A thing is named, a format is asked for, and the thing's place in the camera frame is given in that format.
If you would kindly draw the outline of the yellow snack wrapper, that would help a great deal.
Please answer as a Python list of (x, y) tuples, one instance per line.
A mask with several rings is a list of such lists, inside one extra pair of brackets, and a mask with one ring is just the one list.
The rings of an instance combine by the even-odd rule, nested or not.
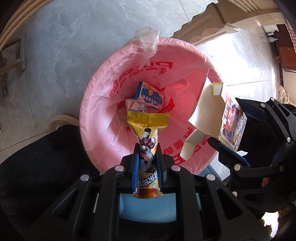
[(139, 199), (157, 198), (160, 195), (156, 168), (158, 131), (169, 125), (170, 115), (165, 113), (127, 112), (127, 123), (140, 145), (137, 193)]

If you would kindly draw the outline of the purple playing card box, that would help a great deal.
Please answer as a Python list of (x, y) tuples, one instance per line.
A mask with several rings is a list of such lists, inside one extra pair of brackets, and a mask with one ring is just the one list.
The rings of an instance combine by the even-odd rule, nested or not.
[(195, 147), (210, 136), (237, 152), (246, 126), (247, 117), (237, 100), (230, 97), (223, 82), (205, 79), (189, 123), (196, 129), (186, 138), (180, 156), (188, 160)]

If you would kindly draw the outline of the blue cartoon milk carton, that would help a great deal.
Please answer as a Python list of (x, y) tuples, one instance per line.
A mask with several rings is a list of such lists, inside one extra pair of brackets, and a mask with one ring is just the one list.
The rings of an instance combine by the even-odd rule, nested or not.
[(135, 99), (126, 99), (125, 100), (125, 105), (127, 111), (135, 111), (138, 113), (146, 113), (147, 112), (147, 106), (140, 102), (139, 100)]

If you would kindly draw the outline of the blue white medicine box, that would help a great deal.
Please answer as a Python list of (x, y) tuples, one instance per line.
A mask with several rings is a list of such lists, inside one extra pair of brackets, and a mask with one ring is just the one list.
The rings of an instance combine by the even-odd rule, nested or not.
[(161, 110), (164, 103), (164, 97), (165, 95), (161, 91), (144, 81), (140, 81), (134, 99), (139, 100), (147, 106)]

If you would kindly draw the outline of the pink lined trash bin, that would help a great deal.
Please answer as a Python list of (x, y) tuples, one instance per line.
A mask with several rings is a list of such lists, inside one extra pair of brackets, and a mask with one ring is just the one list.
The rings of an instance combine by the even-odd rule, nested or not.
[(127, 110), (143, 101), (147, 112), (170, 116), (169, 125), (159, 132), (162, 152), (191, 173), (201, 173), (216, 151), (202, 140), (184, 160), (181, 149), (195, 129), (189, 118), (206, 80), (221, 78), (194, 45), (161, 38), (152, 28), (136, 31), (99, 66), (84, 92), (79, 125), (92, 164), (104, 173), (133, 152), (137, 137), (126, 121)]

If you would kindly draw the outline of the checkered tablecloth side table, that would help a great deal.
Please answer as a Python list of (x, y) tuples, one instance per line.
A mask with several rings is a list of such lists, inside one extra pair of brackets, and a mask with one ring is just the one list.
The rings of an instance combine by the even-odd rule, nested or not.
[(272, 37), (276, 38), (274, 42), (276, 54), (273, 58), (280, 62), (284, 71), (295, 73), (295, 31), (289, 29), (285, 24), (276, 26), (278, 30), (272, 35)]

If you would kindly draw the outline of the white small appliance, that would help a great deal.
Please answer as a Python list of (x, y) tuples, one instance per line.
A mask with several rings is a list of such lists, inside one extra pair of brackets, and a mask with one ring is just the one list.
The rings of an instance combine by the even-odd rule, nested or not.
[(267, 25), (267, 26), (263, 26), (264, 31), (267, 33), (268, 35), (268, 41), (270, 43), (274, 43), (275, 41), (277, 41), (278, 39), (274, 36), (274, 33), (278, 32), (278, 27), (277, 25)]

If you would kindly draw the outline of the cream wooden coffee table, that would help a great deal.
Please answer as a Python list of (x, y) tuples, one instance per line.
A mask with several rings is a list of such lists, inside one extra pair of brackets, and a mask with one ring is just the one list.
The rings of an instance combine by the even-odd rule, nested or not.
[(172, 37), (198, 46), (239, 29), (286, 23), (287, 19), (274, 1), (220, 0), (208, 4), (205, 11), (193, 16)]

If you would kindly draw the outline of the person's black trouser leg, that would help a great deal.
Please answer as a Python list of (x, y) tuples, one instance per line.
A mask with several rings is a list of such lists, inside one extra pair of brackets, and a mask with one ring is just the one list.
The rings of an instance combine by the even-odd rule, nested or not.
[(1, 163), (1, 240), (71, 240), (48, 223), (54, 202), (81, 175), (99, 171), (83, 147), (79, 127), (64, 125)]

